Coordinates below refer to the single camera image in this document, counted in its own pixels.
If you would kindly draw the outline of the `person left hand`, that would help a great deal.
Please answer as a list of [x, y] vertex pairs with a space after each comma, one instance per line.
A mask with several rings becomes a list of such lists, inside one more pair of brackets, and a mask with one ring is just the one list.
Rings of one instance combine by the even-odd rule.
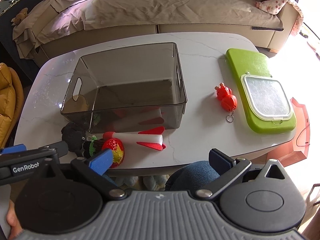
[[15, 204], [12, 200], [9, 200], [9, 208], [8, 208], [6, 219], [7, 219], [7, 223], [10, 226], [10, 234], [8, 236], [8, 240], [12, 240], [15, 237], [17, 237], [23, 230], [16, 216]]

